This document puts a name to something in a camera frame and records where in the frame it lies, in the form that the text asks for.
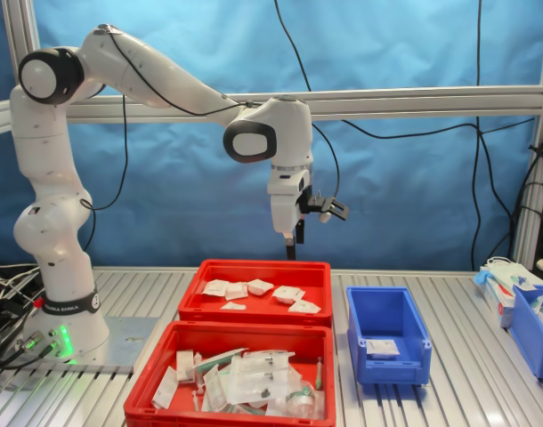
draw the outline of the blue backdrop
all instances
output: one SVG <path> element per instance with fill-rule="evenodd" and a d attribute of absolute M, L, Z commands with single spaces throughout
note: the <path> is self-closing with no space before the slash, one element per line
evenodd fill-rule
<path fill-rule="evenodd" d="M 272 0 L 196 2 L 36 1 L 43 46 L 80 45 L 109 22 L 142 38 L 227 93 L 303 91 L 296 57 Z M 280 0 L 313 90 L 474 85 L 477 1 L 305 2 Z M 482 84 L 535 85 L 543 53 L 543 0 L 490 0 L 482 17 Z M 13 85 L 0 11 L 0 100 Z M 482 129 L 527 117 L 485 117 Z M 363 120 L 378 134 L 416 133 L 471 118 Z M 349 221 L 308 221 L 298 257 L 338 268 L 468 270 L 476 225 L 471 195 L 475 132 L 461 128 L 378 141 L 341 122 L 319 122 L 341 165 L 339 196 Z M 532 123 L 485 136 L 498 193 L 515 202 Z M 96 205 L 116 194 L 123 169 L 121 125 L 71 125 L 79 175 Z M 129 125 L 130 163 L 118 202 L 98 213 L 89 253 L 97 265 L 198 265 L 209 257 L 284 259 L 273 231 L 269 163 L 227 157 L 214 124 Z M 315 189 L 331 194 L 335 167 L 314 135 Z M 507 232 L 481 153 L 477 179 L 479 264 Z M 33 200 L 12 138 L 0 135 L 0 262 L 27 261 L 12 237 Z M 88 222 L 80 241 L 89 236 Z"/>

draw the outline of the metal base plate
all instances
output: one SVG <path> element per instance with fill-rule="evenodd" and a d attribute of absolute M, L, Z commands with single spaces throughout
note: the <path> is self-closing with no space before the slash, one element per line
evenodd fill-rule
<path fill-rule="evenodd" d="M 42 361 L 25 369 L 50 368 L 52 365 L 53 370 L 69 372 L 132 373 L 149 336 L 157 325 L 158 318 L 106 316 L 104 319 L 109 328 L 109 337 L 98 348 L 76 356 L 68 363 L 54 364 Z"/>

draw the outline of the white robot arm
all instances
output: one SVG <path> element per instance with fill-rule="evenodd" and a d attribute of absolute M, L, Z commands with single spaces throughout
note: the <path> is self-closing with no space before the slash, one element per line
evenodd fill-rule
<path fill-rule="evenodd" d="M 280 96 L 257 108 L 240 105 L 111 25 L 95 28 L 78 49 L 30 53 L 20 63 L 19 80 L 11 94 L 12 136 L 20 171 L 32 183 L 36 201 L 20 216 L 14 236 L 35 256 L 45 283 L 42 310 L 27 321 L 24 335 L 39 332 L 45 341 L 54 340 L 57 348 L 50 359 L 93 350 L 109 333 L 90 259 L 77 241 L 90 213 L 80 201 L 92 199 L 77 176 L 66 120 L 70 103 L 94 96 L 104 85 L 152 108 L 212 115 L 226 127 L 223 143 L 234 160 L 270 158 L 271 216 L 274 229 L 286 239 L 289 258 L 295 258 L 296 240 L 303 242 L 302 215 L 346 218 L 345 206 L 312 195 L 311 114 L 295 98 Z"/>

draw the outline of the slotted aluminum table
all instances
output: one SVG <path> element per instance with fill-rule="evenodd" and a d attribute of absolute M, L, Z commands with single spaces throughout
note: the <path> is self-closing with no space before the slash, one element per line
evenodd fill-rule
<path fill-rule="evenodd" d="M 51 366 L 0 377 L 2 426 L 125 424 L 123 403 L 196 269 L 97 268 L 102 309 L 160 317 L 134 375 L 58 372 Z M 336 422 L 345 427 L 543 427 L 543 382 L 511 336 L 495 326 L 471 274 L 334 270 Z M 346 286 L 407 286 L 432 337 L 430 383 L 358 387 L 348 350 Z"/>

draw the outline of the blue plastic bin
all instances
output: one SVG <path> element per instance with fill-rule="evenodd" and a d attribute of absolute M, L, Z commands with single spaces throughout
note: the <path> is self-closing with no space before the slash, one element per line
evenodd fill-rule
<path fill-rule="evenodd" d="M 346 288 L 349 298 L 349 346 L 359 383 L 427 384 L 432 343 L 406 287 Z M 367 340 L 394 340 L 392 360 L 367 355 Z"/>
<path fill-rule="evenodd" d="M 531 302 L 543 295 L 543 286 L 535 287 L 536 291 L 522 291 L 513 287 L 515 308 L 509 330 L 532 373 L 537 378 L 543 378 L 543 326 L 531 308 Z"/>

